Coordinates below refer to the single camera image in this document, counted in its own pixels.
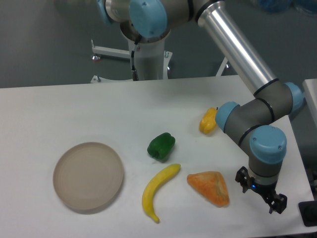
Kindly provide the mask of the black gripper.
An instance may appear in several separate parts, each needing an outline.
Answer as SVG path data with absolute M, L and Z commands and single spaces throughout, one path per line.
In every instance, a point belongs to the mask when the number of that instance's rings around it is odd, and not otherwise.
M 287 196 L 276 193 L 277 181 L 269 179 L 260 180 L 249 176 L 248 169 L 242 166 L 236 173 L 235 181 L 240 183 L 242 192 L 246 193 L 249 189 L 259 194 L 269 205 L 269 213 L 276 212 L 281 214 L 287 207 Z

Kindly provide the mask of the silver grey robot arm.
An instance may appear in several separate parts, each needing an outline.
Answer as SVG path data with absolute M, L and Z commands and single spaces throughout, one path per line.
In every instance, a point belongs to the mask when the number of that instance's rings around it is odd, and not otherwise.
M 272 212 L 282 213 L 287 197 L 275 187 L 286 155 L 286 136 L 272 123 L 303 103 L 300 88 L 282 83 L 230 18 L 222 0 L 99 0 L 104 23 L 118 22 L 129 40 L 134 81 L 163 79 L 163 42 L 171 29 L 191 20 L 204 28 L 254 95 L 249 103 L 222 105 L 215 121 L 249 157 L 236 174 L 244 191 L 259 194 Z

